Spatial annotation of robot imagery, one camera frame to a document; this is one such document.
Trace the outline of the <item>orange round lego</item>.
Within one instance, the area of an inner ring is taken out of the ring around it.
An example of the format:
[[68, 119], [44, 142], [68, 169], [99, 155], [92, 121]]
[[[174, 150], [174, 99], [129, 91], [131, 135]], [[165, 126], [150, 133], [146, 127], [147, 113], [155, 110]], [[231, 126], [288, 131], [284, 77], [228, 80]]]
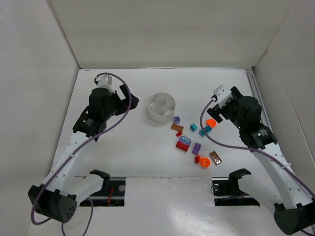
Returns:
[[217, 125], [217, 122], [214, 119], [211, 118], [211, 119], [207, 119], [206, 120], [206, 124], [208, 126], [210, 126], [211, 128], [213, 128], [213, 127], [215, 127]]

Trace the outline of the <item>white round divided container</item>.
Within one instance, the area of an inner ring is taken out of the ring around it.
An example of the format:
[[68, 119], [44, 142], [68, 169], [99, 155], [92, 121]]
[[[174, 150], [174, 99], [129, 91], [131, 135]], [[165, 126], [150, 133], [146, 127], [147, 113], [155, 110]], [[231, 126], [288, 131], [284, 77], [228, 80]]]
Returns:
[[159, 92], [149, 98], [147, 106], [151, 119], [162, 123], [173, 119], [176, 102], [170, 94]]

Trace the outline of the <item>purple printed lego brick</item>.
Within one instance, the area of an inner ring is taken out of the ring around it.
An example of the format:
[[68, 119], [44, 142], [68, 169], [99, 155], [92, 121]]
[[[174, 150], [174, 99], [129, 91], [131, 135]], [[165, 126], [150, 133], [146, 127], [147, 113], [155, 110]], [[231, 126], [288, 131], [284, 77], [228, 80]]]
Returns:
[[186, 136], [181, 136], [179, 138], [179, 142], [181, 142], [184, 145], [190, 146], [191, 145], [191, 139]]

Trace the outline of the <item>small lavender lego brick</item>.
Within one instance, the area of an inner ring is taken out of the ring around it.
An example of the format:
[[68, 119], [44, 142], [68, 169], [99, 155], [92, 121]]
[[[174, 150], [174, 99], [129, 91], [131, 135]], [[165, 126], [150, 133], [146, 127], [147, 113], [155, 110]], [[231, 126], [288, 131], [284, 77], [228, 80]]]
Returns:
[[173, 123], [174, 124], [179, 124], [181, 121], [180, 121], [180, 117], [174, 117], [173, 118]]

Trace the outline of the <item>red lego brick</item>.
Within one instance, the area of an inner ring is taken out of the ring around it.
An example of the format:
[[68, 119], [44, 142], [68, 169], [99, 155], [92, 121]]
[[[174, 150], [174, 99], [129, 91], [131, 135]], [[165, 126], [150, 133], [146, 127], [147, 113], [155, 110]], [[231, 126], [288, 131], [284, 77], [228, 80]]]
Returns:
[[185, 152], [188, 151], [189, 147], [190, 147], [190, 143], [186, 144], [186, 143], [182, 143], [180, 141], [178, 141], [176, 143], [176, 148], [179, 148], [179, 149], [181, 149], [181, 150], [183, 150]]

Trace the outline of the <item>teal lego brick pair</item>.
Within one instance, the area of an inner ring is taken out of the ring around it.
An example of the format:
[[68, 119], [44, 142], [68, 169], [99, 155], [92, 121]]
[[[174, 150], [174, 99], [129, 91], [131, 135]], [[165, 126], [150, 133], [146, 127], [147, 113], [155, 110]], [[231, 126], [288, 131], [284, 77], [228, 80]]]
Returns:
[[211, 131], [212, 131], [212, 128], [211, 128], [210, 126], [206, 126], [206, 127], [204, 127], [204, 129], [201, 129], [201, 130], [199, 131], [199, 135], [200, 135], [201, 137], [204, 137], [205, 134], [208, 134], [208, 133], [210, 133]]

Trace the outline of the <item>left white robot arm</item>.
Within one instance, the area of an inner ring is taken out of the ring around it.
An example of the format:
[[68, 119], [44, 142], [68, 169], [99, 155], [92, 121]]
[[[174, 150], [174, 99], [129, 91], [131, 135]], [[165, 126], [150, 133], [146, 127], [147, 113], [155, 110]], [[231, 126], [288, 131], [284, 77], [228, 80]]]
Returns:
[[74, 216], [81, 202], [94, 193], [105, 193], [110, 189], [110, 175], [106, 172], [94, 169], [78, 182], [75, 175], [92, 145], [101, 135], [116, 127], [115, 124], [107, 127], [107, 121], [112, 116], [126, 117], [136, 108], [139, 99], [130, 93], [128, 86], [121, 85], [120, 90], [124, 99], [120, 99], [109, 86], [92, 90], [89, 104], [77, 119], [59, 161], [39, 186], [33, 185], [28, 191], [33, 224], [38, 224], [34, 219], [35, 213], [65, 224]]

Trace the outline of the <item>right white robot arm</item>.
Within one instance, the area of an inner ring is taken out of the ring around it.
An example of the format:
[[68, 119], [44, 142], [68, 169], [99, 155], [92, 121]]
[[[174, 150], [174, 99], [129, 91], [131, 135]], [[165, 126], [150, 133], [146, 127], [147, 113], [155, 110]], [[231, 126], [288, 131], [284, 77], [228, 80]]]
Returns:
[[219, 86], [211, 98], [216, 105], [203, 110], [216, 122], [231, 121], [239, 130], [244, 146], [239, 150], [250, 151], [264, 167], [271, 178], [276, 192], [256, 179], [245, 169], [238, 169], [228, 177], [212, 179], [215, 196], [233, 201], [247, 194], [268, 209], [279, 229], [286, 235], [302, 232], [315, 224], [315, 194], [299, 179], [281, 152], [278, 141], [261, 121], [262, 106], [251, 96], [242, 95], [236, 87]]

